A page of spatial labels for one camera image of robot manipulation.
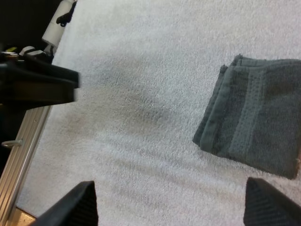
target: wooden surface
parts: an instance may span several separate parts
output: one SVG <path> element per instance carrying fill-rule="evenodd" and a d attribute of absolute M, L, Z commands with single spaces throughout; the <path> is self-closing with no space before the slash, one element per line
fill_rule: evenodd
<path fill-rule="evenodd" d="M 15 209 L 10 226 L 27 226 L 32 223 L 35 218 L 20 209 Z"/>

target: folded towel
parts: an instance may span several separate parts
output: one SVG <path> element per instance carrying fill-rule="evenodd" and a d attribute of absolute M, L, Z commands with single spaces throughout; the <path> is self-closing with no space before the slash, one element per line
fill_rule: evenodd
<path fill-rule="evenodd" d="M 300 125 L 301 61 L 238 55 L 221 68 L 193 142 L 217 156 L 293 178 Z"/>

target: white towel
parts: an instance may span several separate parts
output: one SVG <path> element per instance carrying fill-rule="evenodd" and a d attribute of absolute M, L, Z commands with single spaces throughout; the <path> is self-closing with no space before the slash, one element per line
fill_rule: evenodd
<path fill-rule="evenodd" d="M 301 205 L 280 178 L 202 152 L 192 137 L 236 54 L 301 58 L 299 0 L 80 0 L 54 64 L 81 72 L 54 106 L 17 206 L 38 216 L 83 180 L 99 225 L 243 225 L 248 177 Z"/>

